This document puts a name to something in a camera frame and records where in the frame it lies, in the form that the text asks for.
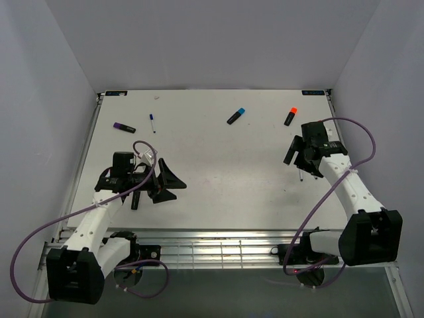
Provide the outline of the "orange capped black highlighter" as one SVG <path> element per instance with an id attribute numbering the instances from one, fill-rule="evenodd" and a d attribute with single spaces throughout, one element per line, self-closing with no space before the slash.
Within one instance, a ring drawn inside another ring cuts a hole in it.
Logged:
<path id="1" fill-rule="evenodd" d="M 287 127 L 290 126 L 296 114 L 297 109 L 295 107 L 292 107 L 284 121 L 284 125 Z"/>

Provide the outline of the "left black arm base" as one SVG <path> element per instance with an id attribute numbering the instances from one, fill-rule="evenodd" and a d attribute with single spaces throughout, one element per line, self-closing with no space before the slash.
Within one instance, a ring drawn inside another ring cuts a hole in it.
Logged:
<path id="1" fill-rule="evenodd" d="M 139 260 L 159 260 L 161 254 L 160 245 L 151 245 L 151 244 L 139 244 L 137 243 L 137 235 L 130 231 L 119 231 L 114 232 L 108 240 L 122 238 L 130 242 L 130 252 L 129 255 L 121 260 L 118 265 L 128 264 L 130 262 L 136 262 Z"/>

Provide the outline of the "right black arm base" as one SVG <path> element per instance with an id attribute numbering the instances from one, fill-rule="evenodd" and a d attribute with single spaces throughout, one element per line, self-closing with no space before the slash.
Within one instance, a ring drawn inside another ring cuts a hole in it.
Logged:
<path id="1" fill-rule="evenodd" d="M 339 258 L 337 256 L 330 256 L 329 254 L 314 252 L 311 249 L 310 243 L 310 234 L 315 232 L 321 232 L 319 227 L 316 227 L 313 230 L 305 231 L 300 236 L 298 243 L 294 244 L 289 258 L 288 265 L 312 265 L 316 264 L 319 261 L 326 260 L 325 264 L 335 265 L 339 263 Z M 277 256 L 279 259 L 279 265 L 283 265 L 284 257 L 288 251 L 289 244 L 277 244 L 273 246 L 270 250 L 272 256 Z"/>

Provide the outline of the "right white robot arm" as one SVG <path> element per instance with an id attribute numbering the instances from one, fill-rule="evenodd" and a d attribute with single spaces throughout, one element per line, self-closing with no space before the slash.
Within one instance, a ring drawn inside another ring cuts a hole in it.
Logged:
<path id="1" fill-rule="evenodd" d="M 348 266 L 393 262 L 398 256 L 403 219 L 389 210 L 365 186 L 342 142 L 329 140 L 323 121 L 301 126 L 284 158 L 300 170 L 331 185 L 346 214 L 340 231 L 298 230 L 284 260 L 301 257 L 314 263 L 322 256 L 337 256 Z"/>

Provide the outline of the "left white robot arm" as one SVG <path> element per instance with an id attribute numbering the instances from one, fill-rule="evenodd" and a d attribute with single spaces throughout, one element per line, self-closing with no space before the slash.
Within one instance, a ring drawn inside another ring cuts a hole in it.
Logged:
<path id="1" fill-rule="evenodd" d="M 175 200 L 174 189 L 185 189 L 163 159 L 160 169 L 137 163 L 132 152 L 116 152 L 112 166 L 101 173 L 93 195 L 94 208 L 88 211 L 72 236 L 60 248 L 53 248 L 46 257 L 48 289 L 56 301 L 95 304 L 99 301 L 106 277 L 120 266 L 131 266 L 139 272 L 144 264 L 155 266 L 157 258 L 143 260 L 136 235 L 130 231 L 105 234 L 112 218 L 132 195 L 131 208 L 137 209 L 141 192 L 154 204 Z"/>

